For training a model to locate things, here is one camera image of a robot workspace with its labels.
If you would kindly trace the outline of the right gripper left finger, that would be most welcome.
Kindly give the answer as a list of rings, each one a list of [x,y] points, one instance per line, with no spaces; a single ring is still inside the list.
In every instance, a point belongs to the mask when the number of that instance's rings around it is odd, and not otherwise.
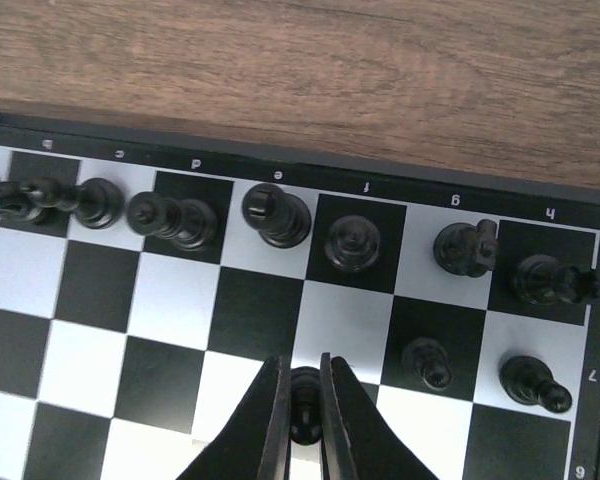
[[[287,479],[290,471],[291,368],[268,358],[220,433],[181,479]]]

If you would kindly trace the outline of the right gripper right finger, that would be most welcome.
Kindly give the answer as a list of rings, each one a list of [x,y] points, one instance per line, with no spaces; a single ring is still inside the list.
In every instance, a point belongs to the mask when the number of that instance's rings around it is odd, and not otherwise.
[[[320,361],[324,479],[434,479],[385,422],[346,360]]]

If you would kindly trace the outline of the black chess pawn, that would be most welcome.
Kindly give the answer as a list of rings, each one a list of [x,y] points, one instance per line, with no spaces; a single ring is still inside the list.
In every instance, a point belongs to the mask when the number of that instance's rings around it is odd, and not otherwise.
[[[518,355],[499,369],[505,393],[516,403],[540,406],[554,414],[568,412],[573,404],[570,391],[554,379],[551,369],[536,357]]]
[[[405,373],[433,391],[447,389],[453,373],[444,347],[430,337],[419,337],[406,344],[401,352]]]
[[[308,446],[322,439],[321,388],[319,370],[298,367],[291,370],[290,438]]]

